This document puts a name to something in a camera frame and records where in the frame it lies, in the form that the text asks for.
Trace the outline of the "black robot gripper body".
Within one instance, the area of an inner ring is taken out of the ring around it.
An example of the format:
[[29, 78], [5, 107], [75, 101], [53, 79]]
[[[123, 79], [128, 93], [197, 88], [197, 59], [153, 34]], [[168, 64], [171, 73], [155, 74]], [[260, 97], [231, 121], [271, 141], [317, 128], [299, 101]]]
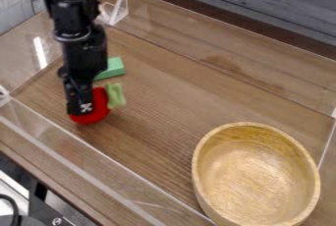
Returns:
[[107, 35], [101, 25], [92, 25], [89, 35], [61, 43], [63, 76], [76, 85], [89, 85], [108, 69]]

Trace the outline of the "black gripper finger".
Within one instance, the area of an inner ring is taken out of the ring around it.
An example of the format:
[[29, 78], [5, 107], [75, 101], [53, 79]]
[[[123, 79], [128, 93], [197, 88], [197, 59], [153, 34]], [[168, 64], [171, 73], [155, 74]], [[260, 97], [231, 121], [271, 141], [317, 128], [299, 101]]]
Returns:
[[83, 81], [71, 76], [63, 79], [67, 113], [81, 116], [93, 111], [93, 87], [89, 81]]

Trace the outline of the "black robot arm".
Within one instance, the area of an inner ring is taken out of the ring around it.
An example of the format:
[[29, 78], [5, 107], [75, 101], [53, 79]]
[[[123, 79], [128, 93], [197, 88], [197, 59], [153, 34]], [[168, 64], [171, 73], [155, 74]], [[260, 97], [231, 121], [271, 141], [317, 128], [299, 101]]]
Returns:
[[93, 80], [108, 69], [108, 44], [104, 28], [95, 21], [99, 0], [43, 0], [52, 19], [52, 37], [60, 43], [67, 113], [93, 112]]

